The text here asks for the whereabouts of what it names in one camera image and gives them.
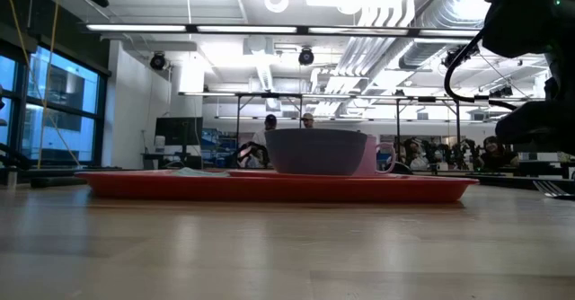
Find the table surface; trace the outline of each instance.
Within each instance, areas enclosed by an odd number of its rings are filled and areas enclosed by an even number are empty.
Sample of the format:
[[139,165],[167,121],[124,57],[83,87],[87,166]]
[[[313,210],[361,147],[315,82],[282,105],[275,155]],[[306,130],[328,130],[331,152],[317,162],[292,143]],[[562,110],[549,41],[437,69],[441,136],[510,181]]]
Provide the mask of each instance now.
[[471,187],[442,205],[90,199],[0,190],[12,299],[567,299],[575,203]]

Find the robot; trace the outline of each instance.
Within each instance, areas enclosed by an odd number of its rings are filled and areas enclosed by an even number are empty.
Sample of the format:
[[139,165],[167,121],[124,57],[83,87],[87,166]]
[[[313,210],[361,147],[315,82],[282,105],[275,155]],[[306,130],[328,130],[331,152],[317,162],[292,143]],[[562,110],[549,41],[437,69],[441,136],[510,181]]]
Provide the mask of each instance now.
[[[445,89],[456,101],[489,101],[513,110],[499,121],[496,135],[503,144],[535,143],[546,150],[575,154],[571,127],[575,125],[575,0],[486,0],[491,8],[483,29],[462,49],[446,73]],[[545,54],[553,77],[546,82],[545,101],[528,101],[521,107],[488,96],[463,97],[450,86],[451,75],[483,46],[503,57],[526,53]]]

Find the ceiling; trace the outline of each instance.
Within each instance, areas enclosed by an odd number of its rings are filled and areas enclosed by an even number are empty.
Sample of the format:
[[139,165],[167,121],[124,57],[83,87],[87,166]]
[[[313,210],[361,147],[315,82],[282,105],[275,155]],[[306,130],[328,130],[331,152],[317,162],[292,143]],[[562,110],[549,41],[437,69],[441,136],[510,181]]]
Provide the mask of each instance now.
[[[83,21],[92,23],[357,25],[360,19],[360,13],[350,15],[340,13],[335,7],[310,6],[306,4],[306,0],[289,0],[287,9],[282,13],[271,12],[266,8],[264,0],[189,0],[190,4],[188,0],[109,1],[111,5],[107,8],[101,8],[87,0],[62,0],[62,5]],[[414,0],[415,10],[420,9],[426,1]],[[234,84],[245,84],[251,78],[258,76],[255,64],[250,57],[243,55],[243,41],[247,38],[246,36],[198,34],[130,36],[128,40],[122,38],[128,49],[132,45],[138,48],[149,47],[150,42],[193,41],[197,43],[209,64],[206,84],[217,86],[218,90],[225,90],[227,84],[230,85],[229,88],[234,88]],[[315,68],[337,65],[349,45],[347,37],[269,37],[274,42],[276,54],[270,66],[273,77],[308,81]],[[303,46],[313,49],[315,61],[311,66],[300,66],[297,63],[299,50]],[[522,93],[534,94],[533,75],[546,70],[543,57],[533,55],[522,57],[521,60],[508,60],[483,48],[481,52],[482,57],[473,57],[454,74],[452,85],[460,88],[460,93],[477,94],[479,87],[495,85],[496,81],[505,75]],[[151,57],[153,54],[149,49],[138,49],[137,53],[144,58]],[[443,74],[446,69],[440,65],[440,61],[444,56],[445,54],[437,55],[427,65],[407,77],[406,81],[409,81],[409,86],[406,86],[405,82],[398,86],[406,94],[441,95]],[[178,60],[181,56],[174,53],[171,58]],[[374,77],[372,76],[367,81],[373,82]],[[523,96],[522,93],[514,92],[517,97]]]

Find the security camera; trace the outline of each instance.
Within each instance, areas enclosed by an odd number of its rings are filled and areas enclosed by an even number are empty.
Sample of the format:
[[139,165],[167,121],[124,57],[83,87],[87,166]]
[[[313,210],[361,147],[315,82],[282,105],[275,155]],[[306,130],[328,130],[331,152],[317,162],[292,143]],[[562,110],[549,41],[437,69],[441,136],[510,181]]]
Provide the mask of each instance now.
[[155,52],[154,57],[150,60],[150,66],[157,71],[164,71],[170,66],[168,60],[165,59],[163,52]]
[[302,66],[309,66],[314,62],[314,53],[310,48],[302,48],[299,54],[299,64]]

